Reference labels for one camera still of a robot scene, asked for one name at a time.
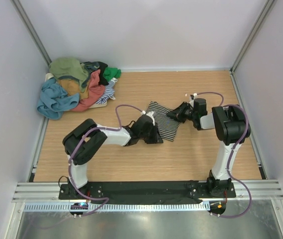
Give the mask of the black white striped tank top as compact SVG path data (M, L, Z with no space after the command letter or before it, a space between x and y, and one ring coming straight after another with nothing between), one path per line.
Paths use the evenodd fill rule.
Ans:
M174 141L180 123L167 116L167 113L169 113L171 109L151 101L146 112L148 113L151 111L155 113L154 119L158 126L160 137L168 141Z

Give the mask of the light blue tank top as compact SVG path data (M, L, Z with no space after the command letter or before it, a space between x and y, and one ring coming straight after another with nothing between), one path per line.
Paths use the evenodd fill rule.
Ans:
M59 120L64 112L75 108L79 101L79 93L69 96L66 90L52 77L42 85L36 109L48 119Z

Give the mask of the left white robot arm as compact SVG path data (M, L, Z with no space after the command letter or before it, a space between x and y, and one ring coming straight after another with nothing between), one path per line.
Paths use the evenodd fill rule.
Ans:
M87 195L87 165L103 145L133 146L138 141L161 144L157 123L150 115L142 115L132 125L105 127L87 119L62 141L68 156L70 193L76 199Z

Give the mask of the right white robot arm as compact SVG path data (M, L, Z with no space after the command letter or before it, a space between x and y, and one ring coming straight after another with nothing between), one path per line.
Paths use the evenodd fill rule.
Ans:
M251 129L246 112L239 105L213 107L207 112L206 99L196 98L189 103L183 102L167 113L167 117L178 122L192 121L198 130L214 129L219 140L219 150L214 166L204 183L193 190L201 190L204 196L234 196L231 174L235 157L241 144L250 136Z

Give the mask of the blue white striped tank top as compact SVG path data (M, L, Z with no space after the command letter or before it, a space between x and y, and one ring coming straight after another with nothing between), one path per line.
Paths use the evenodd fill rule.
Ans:
M105 86L105 91L103 95L95 102L96 105L106 105L108 100L115 100L115 90L114 86L117 83L117 78L112 78L108 85Z

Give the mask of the salmon pink tank top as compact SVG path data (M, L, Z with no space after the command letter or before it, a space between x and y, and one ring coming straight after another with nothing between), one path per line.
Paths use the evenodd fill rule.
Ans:
M99 84L99 75L100 70L91 73L89 85L87 87L88 98L80 100L78 105L75 108L71 109L71 111L84 112L88 110L104 94L105 86Z

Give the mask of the bright green tank top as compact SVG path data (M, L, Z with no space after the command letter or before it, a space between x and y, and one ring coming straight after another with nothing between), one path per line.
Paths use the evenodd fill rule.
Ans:
M109 82L113 78L121 77L121 70L118 68L106 67L103 73L103 77Z

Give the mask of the mustard yellow tank top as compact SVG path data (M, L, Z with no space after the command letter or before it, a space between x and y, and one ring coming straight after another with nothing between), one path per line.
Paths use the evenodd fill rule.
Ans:
M81 92L80 86L77 81L72 79L57 80L57 83L67 92L68 96L73 96L79 94L80 100L89 97L88 88L86 87L83 92Z

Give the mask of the olive green tank top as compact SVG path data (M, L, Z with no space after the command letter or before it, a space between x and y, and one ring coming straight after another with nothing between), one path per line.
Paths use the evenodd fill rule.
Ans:
M49 65L49 72L59 80L75 80L81 88L87 86L90 76L79 60L72 57L58 58L52 61Z

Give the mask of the white tray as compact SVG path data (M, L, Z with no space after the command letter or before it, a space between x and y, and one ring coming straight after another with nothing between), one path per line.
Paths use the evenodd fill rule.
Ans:
M53 74L47 73L46 76L45 76L45 81L48 80L48 79L50 79L50 78L52 78L52 77L54 77ZM94 105L92 105L89 109L105 107L106 105L96 105L96 104L94 104Z

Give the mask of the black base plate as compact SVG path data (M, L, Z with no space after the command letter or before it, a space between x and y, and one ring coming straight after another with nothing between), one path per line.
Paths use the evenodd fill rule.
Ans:
M235 198L231 180L211 181L141 181L141 182L88 182L80 192L101 204L104 197L117 205L173 205L198 204L209 198Z

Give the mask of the aluminium frame rail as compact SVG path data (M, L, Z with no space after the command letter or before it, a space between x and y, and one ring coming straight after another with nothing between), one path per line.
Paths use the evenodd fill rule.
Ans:
M76 191L69 183L18 183L14 202L109 198L111 204L185 204L208 199L281 199L276 180L233 181L230 186L210 189L205 181L89 182Z

